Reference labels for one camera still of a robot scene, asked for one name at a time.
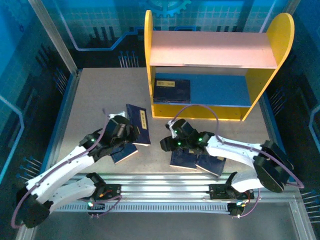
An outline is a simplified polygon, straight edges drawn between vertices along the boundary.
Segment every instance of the gear logo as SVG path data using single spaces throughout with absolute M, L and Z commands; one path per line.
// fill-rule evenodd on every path
M 157 17 L 168 15 L 173 17 L 174 14 L 180 14 L 181 10 L 186 10 L 186 5 L 190 4 L 191 0 L 144 0 L 141 4 L 146 10 L 151 10 Z

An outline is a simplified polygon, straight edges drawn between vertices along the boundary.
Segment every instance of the yellow side panel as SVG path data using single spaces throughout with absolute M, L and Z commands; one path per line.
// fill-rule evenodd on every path
M 185 105 L 154 104 L 154 116 L 157 118 L 173 118 Z M 210 106 L 221 120 L 240 121 L 249 107 L 222 107 Z M 215 119 L 215 116 L 206 108 L 201 106 L 192 106 L 185 109 L 180 118 L 188 119 Z
M 243 117 L 243 121 L 247 118 L 289 55 L 295 35 L 295 23 L 292 16 L 288 13 L 277 15 L 266 31 L 266 35 L 269 39 L 277 68 L 275 70 L 248 69 L 245 79 L 252 106 Z
M 264 89 L 269 85 L 268 82 L 272 80 L 273 77 L 271 78 L 271 76 L 274 72 L 274 69 L 248 69 L 245 80 L 251 103 L 259 100 L 258 96 L 261 92 L 263 94 Z
M 152 12 L 150 10 L 147 10 L 145 12 L 145 19 L 144 19 L 144 52 L 145 52 L 146 73 L 147 73 L 148 84 L 149 84 L 151 111 L 152 111 L 152 116 L 154 117 L 153 89 L 155 84 L 156 68 L 154 66 L 150 66 L 153 30 L 154 30 L 154 24 L 152 20 Z

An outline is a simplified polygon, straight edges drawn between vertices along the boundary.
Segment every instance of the wooden shelf board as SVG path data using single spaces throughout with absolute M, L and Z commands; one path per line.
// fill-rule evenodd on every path
M 245 76 L 156 73 L 155 78 L 156 80 L 190 80 L 190 104 L 204 104 L 219 107 L 251 107 Z M 167 103 L 159 101 L 154 101 L 154 103 L 188 105 L 188 103 Z
M 151 66 L 276 69 L 265 33 L 153 31 Z

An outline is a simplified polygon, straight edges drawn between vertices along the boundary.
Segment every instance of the blue shelf back panel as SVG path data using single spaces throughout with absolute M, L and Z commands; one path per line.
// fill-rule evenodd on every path
M 190 80 L 190 104 L 205 104 L 220 107 L 251 107 L 245 76 L 157 73 L 155 77 L 168 80 Z M 185 103 L 158 103 L 186 105 Z

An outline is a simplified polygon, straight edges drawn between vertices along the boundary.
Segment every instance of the dark blue book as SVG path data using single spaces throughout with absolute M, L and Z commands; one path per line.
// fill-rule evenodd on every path
M 197 169 L 197 155 L 188 150 L 178 149 L 172 152 L 170 166 L 184 168 L 184 169 Z
M 117 147 L 112 151 L 111 158 L 115 164 L 125 160 L 131 155 L 137 153 L 138 150 L 132 143 L 127 143 L 124 147 Z
M 153 101 L 155 103 L 189 104 L 191 102 L 190 80 L 156 78 Z
M 127 104 L 126 112 L 128 114 L 128 118 L 131 124 L 139 128 L 140 135 L 138 139 L 134 142 L 134 144 L 149 146 L 151 142 L 149 137 L 149 126 L 146 109 L 131 104 Z
M 199 155 L 196 166 L 218 177 L 221 176 L 226 163 L 226 158 L 210 155 Z

